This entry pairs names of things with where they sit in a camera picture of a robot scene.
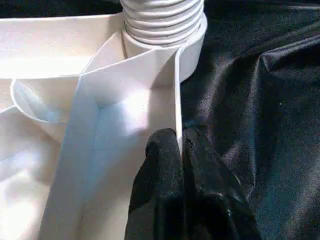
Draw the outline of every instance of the white plastic panel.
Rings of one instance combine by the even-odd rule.
[[[0,19],[0,78],[80,74],[123,15]]]
[[[161,66],[149,75],[110,66],[81,77],[41,240],[124,238],[131,187],[147,140],[158,129],[176,129],[176,119],[181,121],[174,71],[170,85],[153,86],[160,72]]]

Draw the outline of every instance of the white flexible hose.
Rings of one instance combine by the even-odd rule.
[[[137,41],[156,46],[178,45],[201,24],[204,0],[120,0],[126,31]]]

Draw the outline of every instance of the black glove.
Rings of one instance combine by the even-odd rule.
[[[131,194],[126,240],[261,239],[237,178],[197,130],[180,158],[175,132],[155,132]]]

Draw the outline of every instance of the ribbed hose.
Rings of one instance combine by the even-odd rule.
[[[173,46],[186,41],[201,24],[204,0],[120,0],[126,31],[137,41]]]

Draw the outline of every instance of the white curved plastic piece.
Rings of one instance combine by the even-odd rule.
[[[10,96],[11,81],[11,79],[0,79],[0,113],[14,105]]]
[[[126,55],[122,33],[117,31],[103,44],[83,73],[121,62],[127,58]]]
[[[14,79],[10,93],[22,114],[62,142],[78,79],[78,76]]]
[[[180,81],[195,70],[207,29],[203,2],[185,3],[145,28],[126,19],[136,35],[171,43],[199,24],[165,46],[129,35],[122,13],[0,19],[0,239],[123,239],[148,138],[172,128],[182,147]],[[173,13],[183,1],[143,4]]]
[[[0,19],[0,78],[80,74],[123,15]]]
[[[39,240],[124,239],[148,138],[172,128],[182,149],[180,81],[196,68],[206,29],[203,16],[177,56],[179,46],[123,33],[128,58],[80,77]]]
[[[59,149],[16,107],[0,112],[0,239],[37,240]]]

